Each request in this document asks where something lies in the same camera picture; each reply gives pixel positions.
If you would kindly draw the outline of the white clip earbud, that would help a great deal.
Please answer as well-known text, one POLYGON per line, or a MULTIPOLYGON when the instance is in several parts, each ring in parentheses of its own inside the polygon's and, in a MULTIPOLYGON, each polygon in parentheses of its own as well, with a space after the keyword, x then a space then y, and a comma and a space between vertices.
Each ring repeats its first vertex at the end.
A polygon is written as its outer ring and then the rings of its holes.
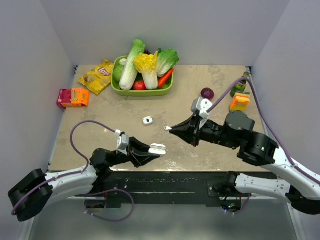
POLYGON ((165 127, 164 127, 164 130, 165 130, 166 132, 170 131, 171 129, 172 129, 172 128, 169 127, 169 126, 165 126, 165 127))

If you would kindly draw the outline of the white gold-rimmed charging case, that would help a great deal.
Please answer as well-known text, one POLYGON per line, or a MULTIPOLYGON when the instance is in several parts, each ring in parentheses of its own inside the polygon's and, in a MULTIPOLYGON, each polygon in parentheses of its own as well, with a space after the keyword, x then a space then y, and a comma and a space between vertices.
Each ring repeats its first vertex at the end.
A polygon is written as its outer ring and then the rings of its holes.
POLYGON ((149 126, 149 125, 152 125, 153 124, 153 118, 151 116, 147 116, 147 117, 144 117, 142 119, 142 123, 145 125, 145 126, 149 126))

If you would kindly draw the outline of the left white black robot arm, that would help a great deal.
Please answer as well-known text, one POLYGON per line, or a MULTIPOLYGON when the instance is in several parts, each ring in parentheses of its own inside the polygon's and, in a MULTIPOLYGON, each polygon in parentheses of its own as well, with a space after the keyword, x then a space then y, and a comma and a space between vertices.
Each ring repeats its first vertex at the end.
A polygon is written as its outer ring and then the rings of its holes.
POLYGON ((96 149, 86 164, 58 172, 31 171, 8 192, 11 214, 24 222, 38 215, 50 204, 78 195, 99 196, 103 182, 112 174, 111 168, 132 163, 136 168, 163 157, 166 146, 144 144, 135 137, 118 137, 116 150, 96 149))

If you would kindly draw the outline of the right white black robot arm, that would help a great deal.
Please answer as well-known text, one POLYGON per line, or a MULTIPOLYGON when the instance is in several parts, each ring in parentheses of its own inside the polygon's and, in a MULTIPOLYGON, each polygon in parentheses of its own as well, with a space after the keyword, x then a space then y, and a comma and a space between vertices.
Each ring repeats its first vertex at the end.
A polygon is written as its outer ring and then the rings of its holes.
POLYGON ((283 200, 304 214, 320 213, 319 176, 308 170, 307 173, 312 176, 309 179, 297 170, 297 162, 289 161, 283 148, 269 136, 254 131, 255 121, 244 112, 230 112, 223 125, 212 120, 201 125, 201 120, 195 113, 168 131, 194 147, 205 141, 238 150, 237 157, 243 162, 277 175, 276 179, 266 179, 230 171, 223 182, 213 187, 215 192, 225 197, 258 194, 283 200))

